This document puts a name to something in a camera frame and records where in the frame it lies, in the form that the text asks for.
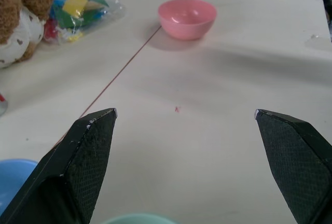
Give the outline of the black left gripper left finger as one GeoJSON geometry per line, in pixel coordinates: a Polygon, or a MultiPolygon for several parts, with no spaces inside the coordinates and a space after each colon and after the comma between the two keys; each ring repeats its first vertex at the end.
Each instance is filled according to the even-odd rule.
{"type": "Polygon", "coordinates": [[[89,224],[109,160],[114,108],[76,120],[0,215],[0,224],[89,224]]]}

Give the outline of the clear bag of colourful blocks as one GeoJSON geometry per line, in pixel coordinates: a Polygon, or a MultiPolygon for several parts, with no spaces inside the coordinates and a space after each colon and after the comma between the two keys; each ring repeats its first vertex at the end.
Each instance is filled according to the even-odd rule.
{"type": "Polygon", "coordinates": [[[44,40],[72,43],[124,15],[120,0],[54,0],[44,26],[44,40]]]}

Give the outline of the green plastic bowl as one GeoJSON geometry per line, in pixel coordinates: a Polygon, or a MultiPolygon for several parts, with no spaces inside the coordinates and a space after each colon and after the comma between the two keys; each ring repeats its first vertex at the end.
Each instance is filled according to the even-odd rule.
{"type": "Polygon", "coordinates": [[[102,224],[178,224],[162,216],[146,213],[127,214],[115,217],[102,224]]]}

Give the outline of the pink plastic bowl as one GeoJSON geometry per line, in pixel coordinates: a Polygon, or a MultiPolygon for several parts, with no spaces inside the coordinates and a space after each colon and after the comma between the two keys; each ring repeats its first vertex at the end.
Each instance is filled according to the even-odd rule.
{"type": "Polygon", "coordinates": [[[202,0],[170,0],[158,8],[163,30],[179,40],[202,38],[212,27],[217,9],[202,0]]]}

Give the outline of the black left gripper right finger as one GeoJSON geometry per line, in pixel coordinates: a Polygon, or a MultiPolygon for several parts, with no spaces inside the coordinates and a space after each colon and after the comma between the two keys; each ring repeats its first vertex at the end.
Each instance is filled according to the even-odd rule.
{"type": "Polygon", "coordinates": [[[255,111],[273,178],[297,224],[332,224],[332,145],[308,122],[255,111]]]}

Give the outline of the clear glass with red mark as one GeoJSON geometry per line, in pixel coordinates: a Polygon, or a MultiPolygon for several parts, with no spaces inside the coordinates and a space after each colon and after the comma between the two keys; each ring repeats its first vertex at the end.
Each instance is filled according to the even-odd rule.
{"type": "Polygon", "coordinates": [[[0,93],[0,116],[2,116],[8,109],[8,102],[5,97],[0,93]]]}

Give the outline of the brown and white plush toy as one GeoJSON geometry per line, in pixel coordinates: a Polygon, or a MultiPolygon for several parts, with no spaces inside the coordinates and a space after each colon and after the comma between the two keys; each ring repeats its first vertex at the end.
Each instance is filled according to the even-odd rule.
{"type": "Polygon", "coordinates": [[[54,0],[0,0],[0,68],[32,57],[54,0]]]}

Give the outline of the blue plastic bowl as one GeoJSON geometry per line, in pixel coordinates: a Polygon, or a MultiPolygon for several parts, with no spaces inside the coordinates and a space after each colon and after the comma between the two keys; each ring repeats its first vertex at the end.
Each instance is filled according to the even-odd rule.
{"type": "Polygon", "coordinates": [[[38,162],[27,159],[0,161],[0,215],[23,186],[38,162]]]}

